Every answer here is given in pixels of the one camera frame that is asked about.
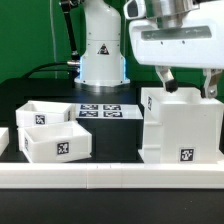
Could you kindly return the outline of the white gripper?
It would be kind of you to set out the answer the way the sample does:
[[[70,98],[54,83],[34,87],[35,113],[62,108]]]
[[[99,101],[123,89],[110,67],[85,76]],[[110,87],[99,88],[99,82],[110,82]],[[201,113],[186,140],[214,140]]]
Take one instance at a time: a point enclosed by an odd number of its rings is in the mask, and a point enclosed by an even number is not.
[[[224,69],[224,0],[129,0],[124,5],[133,54],[156,66],[164,90],[178,89],[169,67],[204,69],[203,98],[218,95]]]

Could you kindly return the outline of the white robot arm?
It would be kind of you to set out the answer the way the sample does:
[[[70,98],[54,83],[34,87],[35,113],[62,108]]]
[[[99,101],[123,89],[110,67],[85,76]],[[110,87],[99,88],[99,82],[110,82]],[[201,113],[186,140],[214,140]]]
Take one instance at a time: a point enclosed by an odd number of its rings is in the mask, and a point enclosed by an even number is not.
[[[117,86],[124,80],[120,54],[121,18],[104,0],[81,0],[86,20],[86,50],[79,81]],[[171,69],[199,68],[204,96],[217,95],[224,72],[224,0],[128,0],[125,18],[135,59],[153,66],[164,89],[177,89]]]

